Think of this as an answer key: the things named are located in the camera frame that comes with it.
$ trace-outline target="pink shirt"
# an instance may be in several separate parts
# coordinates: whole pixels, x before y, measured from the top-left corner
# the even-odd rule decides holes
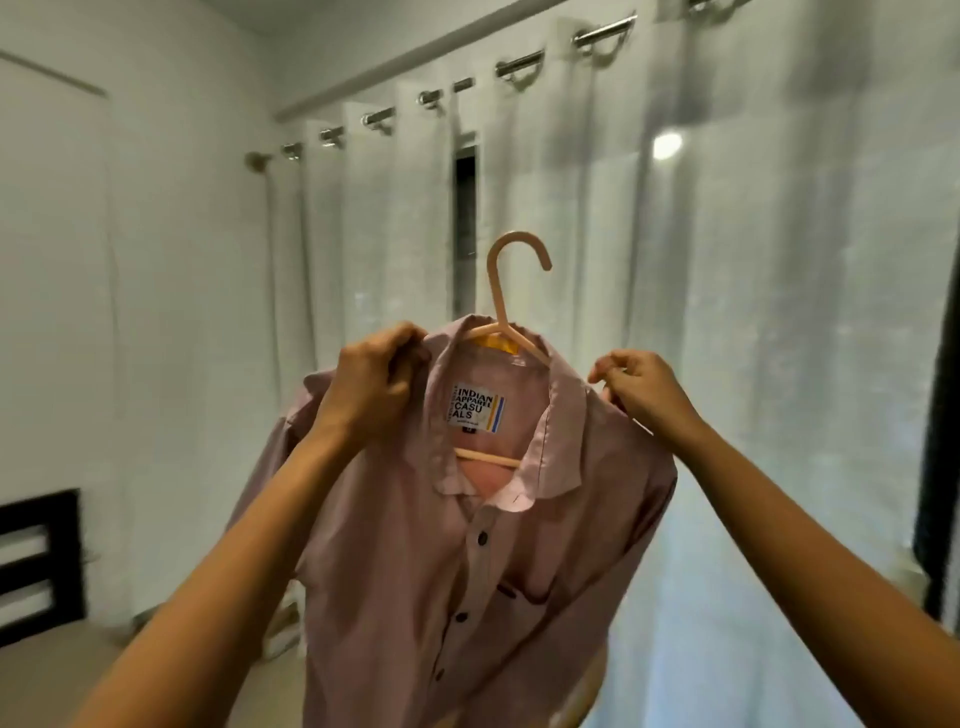
[[[350,463],[317,520],[298,565],[307,728],[419,728],[458,708],[466,728],[549,716],[603,644],[673,494],[670,455],[548,344],[549,369],[458,344],[489,322],[426,339],[432,364],[402,425]],[[331,379],[304,380],[234,520]],[[454,446],[522,464],[458,460]]]

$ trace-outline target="pink hanger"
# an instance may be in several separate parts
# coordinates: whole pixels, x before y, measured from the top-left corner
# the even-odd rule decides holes
[[[490,252],[487,253],[487,276],[490,279],[491,293],[493,293],[493,308],[496,310],[496,322],[474,328],[468,331],[464,338],[467,340],[478,339],[481,336],[499,333],[511,341],[515,341],[544,365],[550,366],[550,357],[542,352],[530,339],[510,326],[510,321],[507,319],[507,307],[503,303],[503,288],[500,287],[500,272],[497,270],[496,261],[500,256],[500,251],[510,243],[515,242],[526,243],[533,248],[534,251],[537,252],[537,257],[540,259],[540,266],[542,266],[544,271],[549,271],[553,268],[553,263],[550,261],[550,253],[546,251],[546,246],[543,245],[543,241],[532,232],[513,231],[500,235],[490,248]]]
[[[493,293],[493,307],[496,309],[496,322],[471,329],[467,332],[464,339],[478,339],[494,333],[502,334],[530,352],[538,361],[546,366],[550,366],[550,357],[542,352],[530,339],[510,326],[510,321],[507,319],[507,307],[503,304],[503,288],[500,287],[500,272],[497,270],[496,260],[500,256],[500,251],[514,242],[526,243],[533,248],[537,252],[537,257],[540,259],[540,265],[544,271],[553,268],[553,263],[550,261],[550,254],[546,251],[546,246],[543,245],[543,241],[533,233],[513,231],[507,232],[497,238],[496,242],[493,243],[490,248],[490,252],[487,253],[487,276],[490,278],[490,290]],[[520,467],[520,461],[512,457],[491,455],[487,452],[478,452],[465,448],[454,448],[453,451],[457,457],[463,458],[464,460],[478,460],[484,463],[502,465],[506,468]]]

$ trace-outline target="hand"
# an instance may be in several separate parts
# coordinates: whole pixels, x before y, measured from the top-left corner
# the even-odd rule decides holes
[[[681,454],[707,425],[693,408],[670,365],[653,352],[614,349],[596,360],[587,381],[603,379],[604,399],[622,409]]]
[[[410,399],[410,383],[430,360],[422,328],[385,328],[340,350],[337,371],[320,404],[310,439],[346,438],[359,451],[394,424]]]

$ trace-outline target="shirt label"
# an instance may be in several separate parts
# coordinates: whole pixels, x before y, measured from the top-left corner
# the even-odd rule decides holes
[[[446,421],[468,429],[496,432],[503,417],[506,400],[489,389],[472,384],[457,384],[450,395]]]

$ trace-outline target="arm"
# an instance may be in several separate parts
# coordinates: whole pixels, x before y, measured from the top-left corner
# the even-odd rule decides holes
[[[404,324],[344,348],[310,433],[124,651],[74,728],[226,723],[327,493],[405,406],[426,358],[422,336]]]
[[[756,575],[868,726],[960,725],[960,646],[701,420],[669,366],[615,351],[590,373],[687,465]]]

